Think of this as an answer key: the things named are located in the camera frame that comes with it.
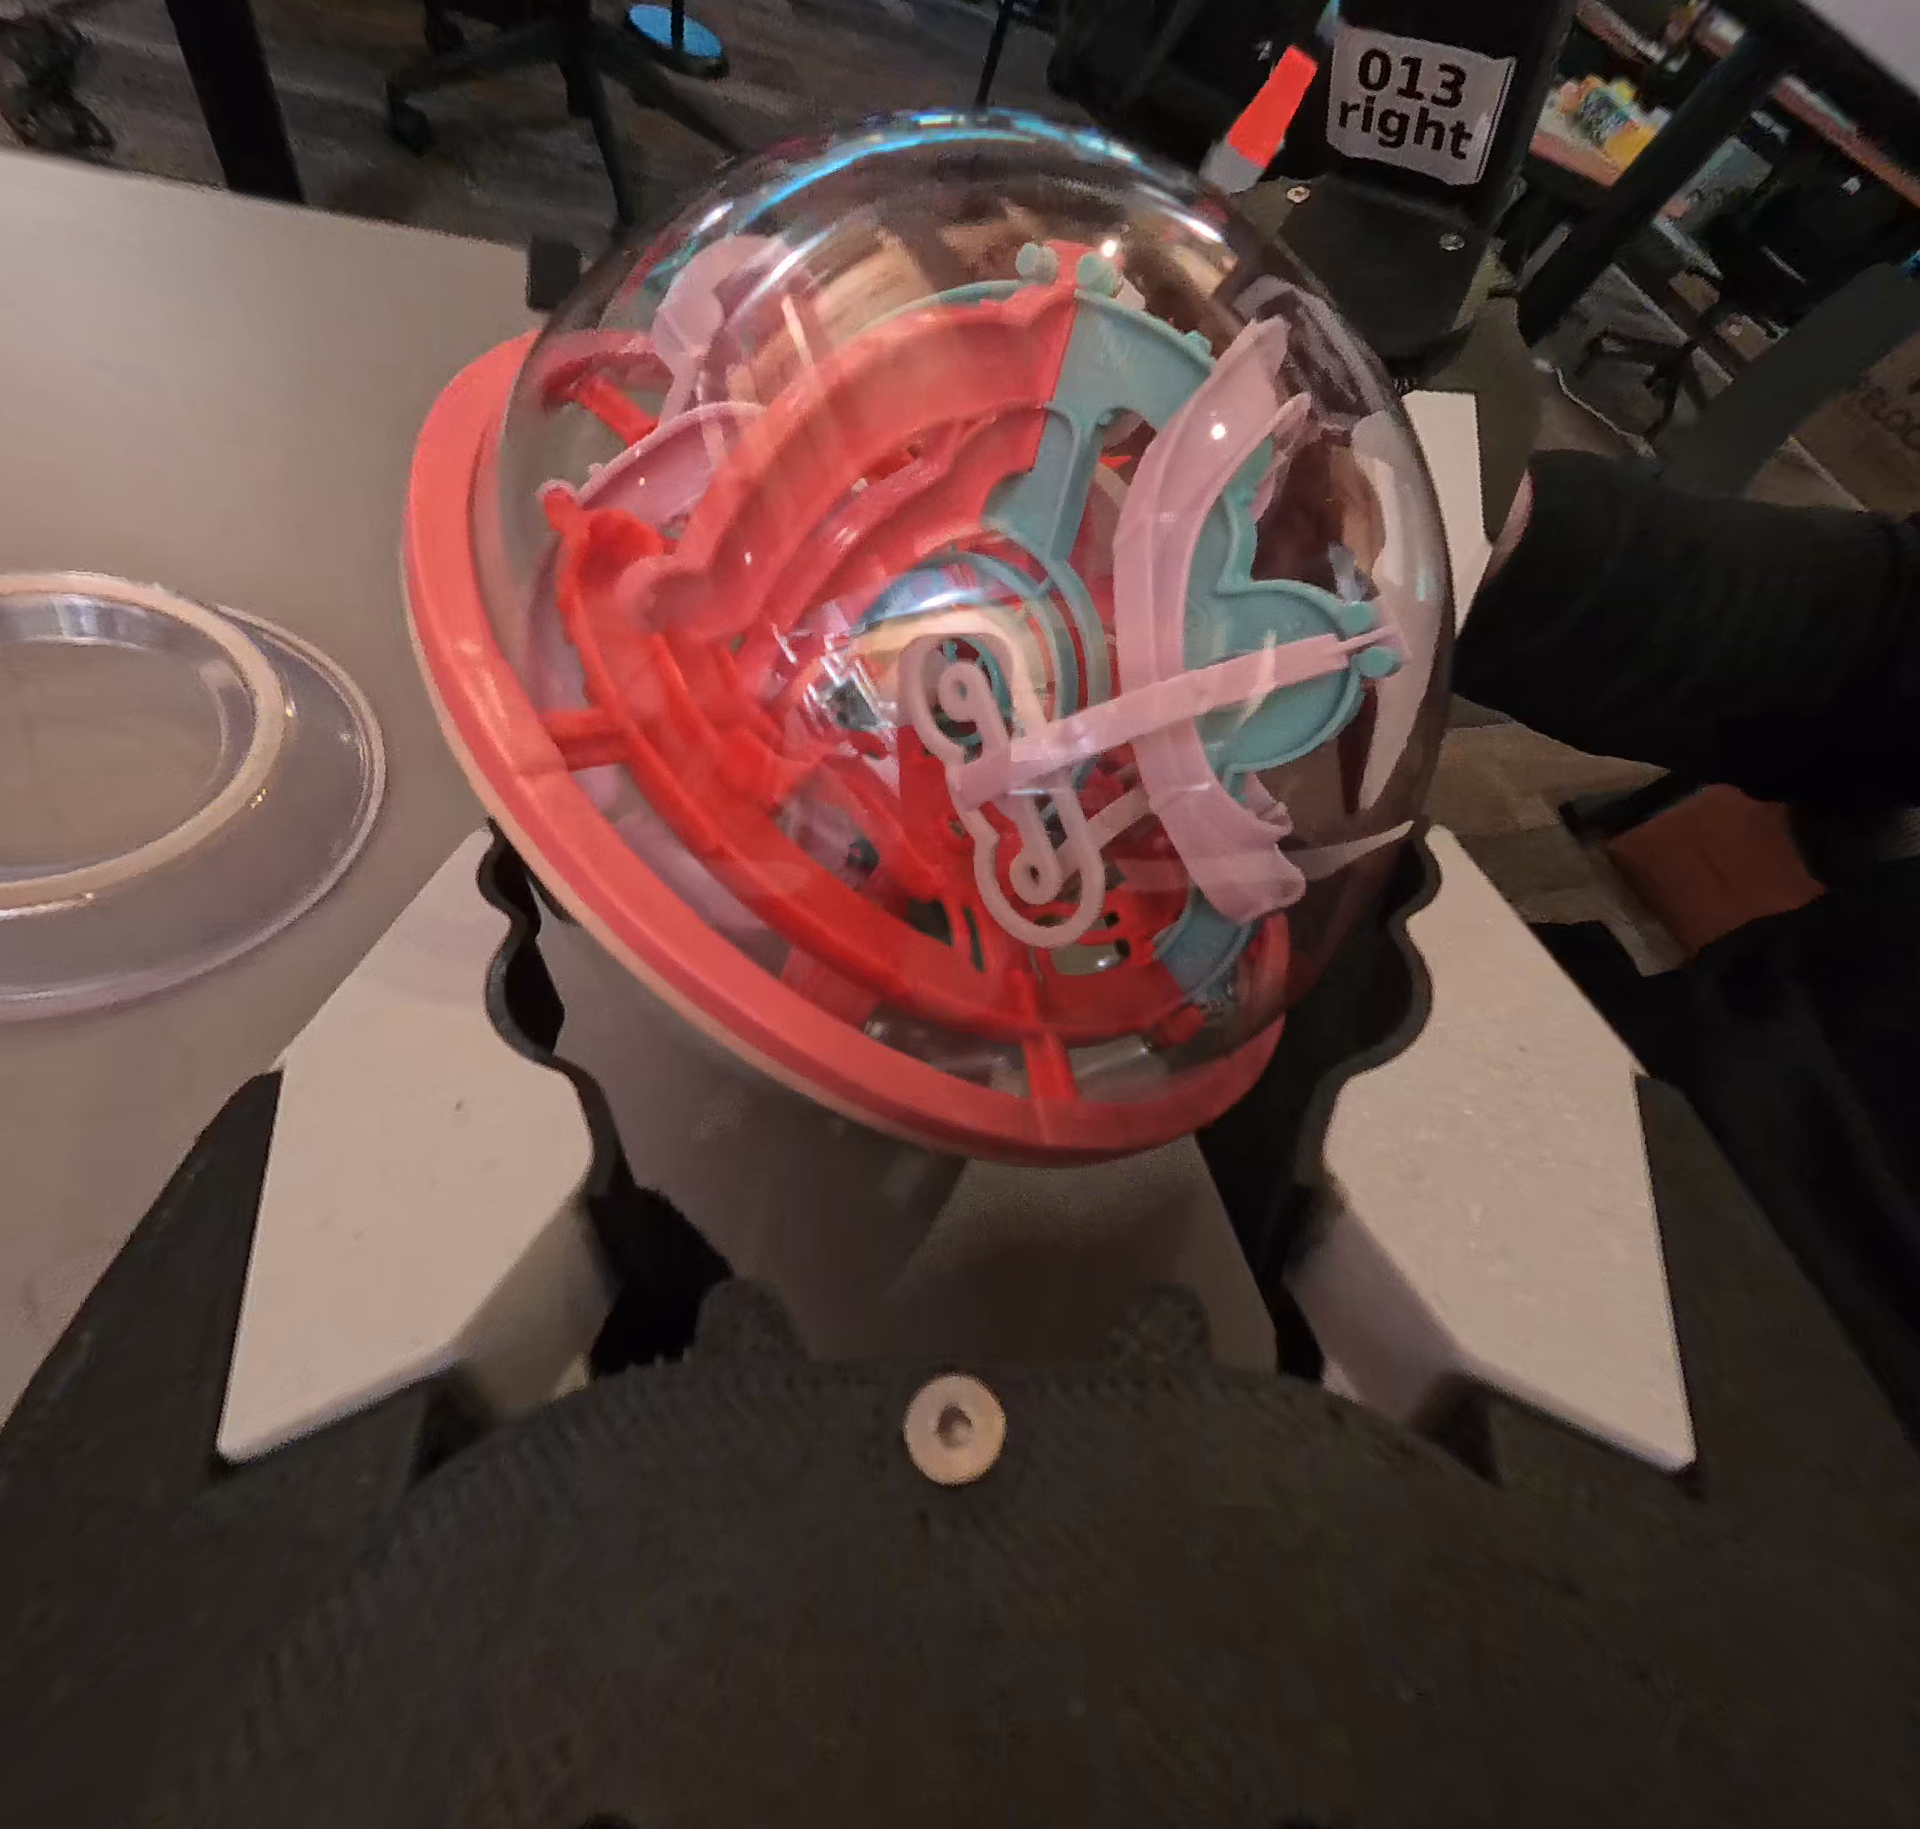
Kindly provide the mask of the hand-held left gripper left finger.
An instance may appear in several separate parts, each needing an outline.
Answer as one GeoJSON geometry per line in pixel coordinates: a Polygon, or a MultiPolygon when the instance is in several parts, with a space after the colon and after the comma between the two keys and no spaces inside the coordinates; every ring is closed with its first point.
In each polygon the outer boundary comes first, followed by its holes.
{"type": "Polygon", "coordinates": [[[215,1458],[251,1461],[407,1384],[484,1417],[586,1384],[615,1310],[588,1224],[615,1132],[506,1035],[511,910],[466,833],[283,1043],[215,1458]]]}

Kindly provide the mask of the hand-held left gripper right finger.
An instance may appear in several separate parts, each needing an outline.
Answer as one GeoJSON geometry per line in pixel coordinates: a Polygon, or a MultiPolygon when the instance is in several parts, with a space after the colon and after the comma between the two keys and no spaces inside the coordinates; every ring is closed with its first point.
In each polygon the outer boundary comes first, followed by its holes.
{"type": "Polygon", "coordinates": [[[1447,827],[1423,848],[1423,1021],[1334,1090],[1331,1214],[1285,1279],[1326,1384],[1405,1427],[1493,1388],[1680,1473],[1700,1432],[1640,1062],[1447,827]]]}

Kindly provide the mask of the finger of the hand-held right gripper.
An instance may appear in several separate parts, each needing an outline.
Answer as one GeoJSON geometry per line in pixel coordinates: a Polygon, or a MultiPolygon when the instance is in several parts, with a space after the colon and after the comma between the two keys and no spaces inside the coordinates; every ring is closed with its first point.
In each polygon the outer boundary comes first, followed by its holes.
{"type": "Polygon", "coordinates": [[[1484,547],[1515,547],[1531,509],[1531,456],[1543,435],[1543,365],[1524,340],[1473,340],[1473,435],[1484,547]]]}

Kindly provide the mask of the clear red maze ball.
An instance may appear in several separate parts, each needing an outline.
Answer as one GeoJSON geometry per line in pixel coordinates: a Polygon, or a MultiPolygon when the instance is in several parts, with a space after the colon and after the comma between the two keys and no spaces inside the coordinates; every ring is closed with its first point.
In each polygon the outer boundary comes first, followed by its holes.
{"type": "Polygon", "coordinates": [[[1417,827],[1444,405],[1201,180],[893,110],[448,381],[407,626],[666,1019],[917,1144],[1131,1156],[1262,1076],[1417,827]]]}

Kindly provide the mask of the person's right forearm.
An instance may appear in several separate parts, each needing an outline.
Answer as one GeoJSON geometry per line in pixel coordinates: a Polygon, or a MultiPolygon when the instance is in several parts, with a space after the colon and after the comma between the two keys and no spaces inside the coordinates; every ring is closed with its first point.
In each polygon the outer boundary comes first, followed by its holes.
{"type": "Polygon", "coordinates": [[[1914,807],[1920,527],[1543,453],[1524,527],[1452,637],[1452,691],[1753,800],[1914,807]]]}

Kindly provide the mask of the clear plastic ball stand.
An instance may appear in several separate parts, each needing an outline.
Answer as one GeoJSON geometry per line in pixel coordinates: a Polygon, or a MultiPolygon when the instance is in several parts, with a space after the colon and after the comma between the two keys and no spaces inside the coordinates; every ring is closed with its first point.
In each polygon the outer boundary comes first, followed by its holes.
{"type": "Polygon", "coordinates": [[[0,1019],[166,997],[303,925],[385,807],[356,679],[109,572],[0,578],[0,1019]]]}

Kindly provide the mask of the orange traffic cone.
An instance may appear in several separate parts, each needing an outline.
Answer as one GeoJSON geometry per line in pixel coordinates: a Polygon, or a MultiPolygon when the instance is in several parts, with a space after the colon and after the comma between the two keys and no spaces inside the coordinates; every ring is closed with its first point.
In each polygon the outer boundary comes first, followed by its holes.
{"type": "Polygon", "coordinates": [[[1320,76],[1320,63],[1303,46],[1285,46],[1269,68],[1262,91],[1230,118],[1230,128],[1207,145],[1198,180],[1220,192],[1245,192],[1269,180],[1306,91],[1320,76]]]}

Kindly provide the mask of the cluttered wooden table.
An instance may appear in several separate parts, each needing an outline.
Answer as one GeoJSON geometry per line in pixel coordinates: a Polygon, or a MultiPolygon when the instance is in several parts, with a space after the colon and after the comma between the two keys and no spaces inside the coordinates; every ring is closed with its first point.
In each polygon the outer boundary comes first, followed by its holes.
{"type": "MultiPolygon", "coordinates": [[[[1687,0],[1660,41],[1636,32],[1610,0],[1576,8],[1576,32],[1610,51],[1610,76],[1586,71],[1561,81],[1555,110],[1567,131],[1593,145],[1615,172],[1624,172],[1646,139],[1662,128],[1668,107],[1680,101],[1680,81],[1700,68],[1721,68],[1741,46],[1741,21],[1687,0]]],[[[1810,139],[1820,139],[1835,161],[1850,161],[1857,180],[1892,188],[1911,210],[1920,205],[1920,180],[1911,161],[1899,161],[1877,131],[1855,120],[1830,101],[1830,91],[1801,81],[1800,71],[1778,76],[1778,91],[1759,101],[1764,118],[1800,120],[1810,139]]]]}

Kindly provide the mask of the black office chair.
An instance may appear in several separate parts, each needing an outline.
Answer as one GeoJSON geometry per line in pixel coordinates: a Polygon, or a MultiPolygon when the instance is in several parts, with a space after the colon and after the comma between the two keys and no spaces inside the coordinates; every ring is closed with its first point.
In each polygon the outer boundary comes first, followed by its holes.
{"type": "Polygon", "coordinates": [[[1687,251],[1653,251],[1660,235],[1629,251],[1624,277],[1646,297],[1629,324],[1597,324],[1576,350],[1576,376],[1602,364],[1636,365],[1653,422],[1640,439],[1677,427],[1677,412],[1708,405],[1708,364],[1725,364],[1725,324],[1764,335],[1792,330],[1815,299],[1810,205],[1815,182],[1764,182],[1736,210],[1721,210],[1687,251]]]}
{"type": "Polygon", "coordinates": [[[568,118],[588,120],[618,229],[635,229],[635,172],[615,120],[615,91],[713,149],[747,157],[747,139],[691,94],[698,76],[722,76],[732,63],[698,63],[683,0],[666,0],[664,46],[635,19],[600,19],[595,0],[421,0],[421,46],[429,55],[385,81],[385,120],[402,149],[421,157],[432,145],[421,94],[555,68],[568,118]]]}

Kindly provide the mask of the person's leg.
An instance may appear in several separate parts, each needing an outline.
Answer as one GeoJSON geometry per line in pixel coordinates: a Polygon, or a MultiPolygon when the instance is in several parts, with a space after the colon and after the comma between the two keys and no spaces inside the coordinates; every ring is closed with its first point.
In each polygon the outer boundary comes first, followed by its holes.
{"type": "Polygon", "coordinates": [[[1920,1185],[1920,813],[1792,813],[1826,895],[1741,925],[1687,965],[1636,974],[1602,925],[1543,925],[1535,937],[1702,1121],[1789,1138],[1830,1179],[1914,1202],[1920,1185]]]}

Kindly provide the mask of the black desk leg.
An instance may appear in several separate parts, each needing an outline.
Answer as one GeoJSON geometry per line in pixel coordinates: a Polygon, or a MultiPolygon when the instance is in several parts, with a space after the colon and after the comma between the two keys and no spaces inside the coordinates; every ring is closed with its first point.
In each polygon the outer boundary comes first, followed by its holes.
{"type": "Polygon", "coordinates": [[[251,0],[164,0],[221,182],[251,202],[305,205],[251,0]]]}

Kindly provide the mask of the white table black frame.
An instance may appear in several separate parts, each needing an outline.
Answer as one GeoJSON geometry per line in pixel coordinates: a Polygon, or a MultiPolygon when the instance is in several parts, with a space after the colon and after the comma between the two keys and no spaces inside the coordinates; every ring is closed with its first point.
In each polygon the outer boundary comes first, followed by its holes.
{"type": "Polygon", "coordinates": [[[1680,182],[1778,94],[1783,76],[1835,94],[1889,149],[1920,128],[1920,0],[1721,0],[1741,41],[1677,107],[1610,202],[1522,289],[1522,335],[1543,344],[1680,182]]]}

